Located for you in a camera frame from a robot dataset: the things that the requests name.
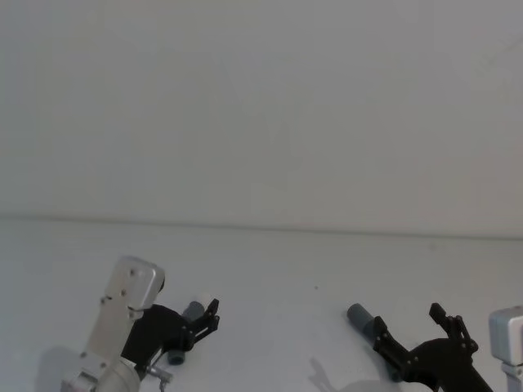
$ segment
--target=black bracket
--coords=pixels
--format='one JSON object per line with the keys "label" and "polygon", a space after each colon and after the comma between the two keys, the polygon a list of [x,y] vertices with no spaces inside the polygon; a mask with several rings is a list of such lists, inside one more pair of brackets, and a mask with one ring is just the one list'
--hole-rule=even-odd
{"label": "black bracket", "polygon": [[194,344],[216,331],[220,322],[218,305],[218,300],[212,300],[205,313],[194,321],[165,306],[152,305],[134,323],[122,356],[136,364],[135,369],[143,379],[158,352],[191,351]]}
{"label": "black bracket", "polygon": [[472,366],[472,354],[478,350],[461,316],[447,316],[434,303],[429,312],[432,319],[447,333],[447,338],[426,341],[408,351],[388,331],[381,317],[374,319],[374,350],[398,370],[406,382],[419,382],[433,391],[492,392]]}

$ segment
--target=white wall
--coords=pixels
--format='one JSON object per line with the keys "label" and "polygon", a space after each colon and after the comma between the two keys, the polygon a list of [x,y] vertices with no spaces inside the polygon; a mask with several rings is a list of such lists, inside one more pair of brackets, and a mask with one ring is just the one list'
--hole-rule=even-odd
{"label": "white wall", "polygon": [[387,383],[383,361],[347,325],[357,301],[409,348],[444,335],[428,317],[433,301],[461,314],[480,347],[477,370],[504,392],[488,317],[521,303],[522,253],[522,241],[0,221],[0,390],[58,390],[58,359],[81,352],[114,263],[131,254],[166,270],[159,303],[221,300],[218,331],[168,392],[428,392]]}
{"label": "white wall", "polygon": [[519,0],[4,0],[0,212],[523,235]]}

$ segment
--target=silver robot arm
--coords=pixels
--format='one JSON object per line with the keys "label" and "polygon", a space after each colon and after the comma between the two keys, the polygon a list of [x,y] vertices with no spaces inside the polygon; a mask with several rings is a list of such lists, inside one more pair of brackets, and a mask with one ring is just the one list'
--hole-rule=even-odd
{"label": "silver robot arm", "polygon": [[523,391],[523,306],[496,310],[489,317],[490,349],[502,361],[508,392]]}
{"label": "silver robot arm", "polygon": [[217,300],[207,309],[191,303],[189,315],[155,305],[164,281],[157,265],[131,256],[118,261],[87,346],[60,392],[138,392],[146,374],[159,378],[164,391],[172,375],[155,367],[156,360],[167,352],[169,363],[182,363],[219,322]]}

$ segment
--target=white table surface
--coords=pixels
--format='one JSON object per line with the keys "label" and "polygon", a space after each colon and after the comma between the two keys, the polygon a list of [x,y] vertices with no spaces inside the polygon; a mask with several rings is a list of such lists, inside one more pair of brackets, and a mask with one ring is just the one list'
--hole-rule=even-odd
{"label": "white table surface", "polygon": [[523,302],[523,242],[16,220],[0,221],[0,390],[51,392],[121,255],[166,270],[159,303],[221,300],[219,330],[173,370],[168,391],[428,390],[383,380],[382,361],[345,320],[357,301],[407,346],[442,336],[433,301],[461,314],[480,345],[476,368],[505,390],[488,316]]}

